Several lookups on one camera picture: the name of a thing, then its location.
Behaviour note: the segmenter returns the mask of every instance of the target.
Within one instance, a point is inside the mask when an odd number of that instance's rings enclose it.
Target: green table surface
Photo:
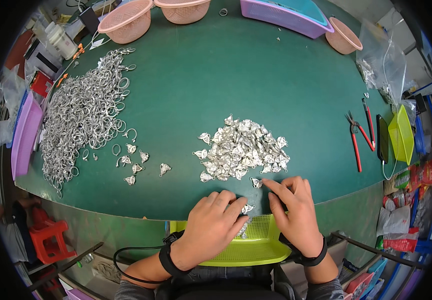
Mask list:
[[[315,3],[327,17],[335,15],[359,33],[360,23],[351,15],[325,0]],[[228,9],[227,16],[219,16],[222,8]],[[162,220],[185,220],[201,197],[228,189],[256,206],[250,215],[270,213],[268,189],[253,188],[249,179],[261,178],[261,167],[250,169],[241,181],[199,180],[204,169],[191,153],[208,146],[197,137],[202,132],[213,135],[230,113],[264,124],[275,137],[286,137],[289,146],[285,151],[291,157],[288,172],[267,173],[265,177],[277,181],[296,175],[308,178],[315,203],[384,179],[376,152],[371,152],[359,133],[356,139],[363,172],[358,173],[344,116],[351,110],[369,135],[361,102],[367,90],[354,63],[355,53],[339,54],[323,35],[313,40],[244,18],[238,1],[213,0],[204,18],[183,26],[167,21],[159,8],[151,10],[151,18],[144,36],[123,45],[136,48],[124,57],[123,64],[135,63],[137,69],[124,72],[131,93],[118,117],[138,131],[138,150],[150,154],[135,185],[123,181],[132,174],[131,166],[116,168],[117,158],[111,153],[111,146],[118,143],[120,155],[127,154],[125,144],[130,139],[120,134],[106,147],[90,149],[87,162],[77,159],[80,174],[64,184],[61,199],[43,179],[40,152],[33,153],[27,175],[16,178],[17,186],[71,207]],[[82,42],[87,45],[89,40],[86,37]],[[78,59],[80,64],[69,68],[69,75],[95,68],[99,57],[121,46],[111,41],[93,50],[87,48]],[[376,114],[389,123],[389,105],[376,90],[369,94],[374,123]],[[97,161],[92,159],[93,152]],[[141,162],[138,152],[130,156]],[[161,163],[172,168],[162,178]],[[392,167],[390,162],[387,175]],[[398,162],[396,171],[405,167]]]

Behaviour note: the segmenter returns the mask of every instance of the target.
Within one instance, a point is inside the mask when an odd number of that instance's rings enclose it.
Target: red handle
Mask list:
[[[369,115],[369,123],[371,124],[371,133],[373,134],[373,147],[375,147],[375,130],[373,129],[373,119],[371,119],[371,112],[369,111],[368,108],[368,115]]]
[[[366,135],[366,133],[364,132],[363,128],[360,126],[358,126],[359,129],[361,130],[361,133],[364,136],[364,139],[366,140],[366,142],[368,143],[369,147],[371,148],[371,151],[375,151],[375,147],[373,147],[373,143],[369,140],[368,136]]]
[[[351,139],[353,139],[354,154],[356,155],[356,163],[358,164],[358,172],[361,173],[360,152],[358,151],[358,144],[356,143],[356,137],[354,136],[354,133],[351,134]]]

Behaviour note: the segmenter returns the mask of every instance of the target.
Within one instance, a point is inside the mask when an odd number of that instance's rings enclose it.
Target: black wrist strap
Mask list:
[[[171,276],[174,277],[181,277],[189,272],[191,272],[192,269],[189,269],[188,271],[182,271],[179,270],[171,260],[171,244],[176,241],[178,238],[180,238],[183,235],[184,231],[179,231],[172,233],[170,236],[166,237],[163,242],[165,243],[164,247],[161,248],[159,251],[159,261],[163,265],[163,268],[166,270],[167,273],[171,274]]]
[[[326,252],[328,250],[328,246],[326,245],[325,236],[323,236],[323,248],[321,249],[321,253],[317,257],[305,257],[295,246],[293,246],[290,241],[281,233],[279,234],[279,241],[283,244],[288,245],[292,253],[289,256],[289,259],[293,260],[295,263],[301,264],[305,267],[314,267],[317,266],[323,258],[326,256]]]

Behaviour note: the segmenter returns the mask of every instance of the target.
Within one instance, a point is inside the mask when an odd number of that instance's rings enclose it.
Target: lime green basket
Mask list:
[[[186,221],[171,221],[171,233],[186,228]],[[272,214],[253,217],[246,229],[247,238],[235,237],[223,252],[202,266],[245,267],[279,263],[291,254],[291,249],[281,243],[279,229]]]
[[[388,125],[388,133],[397,160],[410,165],[413,156],[414,139],[410,120],[403,105],[401,105],[398,113]]]

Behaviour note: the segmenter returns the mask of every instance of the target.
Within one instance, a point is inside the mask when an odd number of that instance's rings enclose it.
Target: purple basket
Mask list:
[[[331,26],[331,23],[323,13],[321,15],[327,22],[326,26],[313,21],[304,14],[271,3],[258,0],[240,0],[240,2],[241,14],[246,18],[276,24],[304,34],[312,39],[326,32],[334,32],[333,26]]]
[[[29,159],[33,152],[34,140],[42,118],[43,111],[34,100],[31,91],[22,107],[12,143],[11,169],[13,180],[16,179],[16,176],[25,175],[28,172]]]

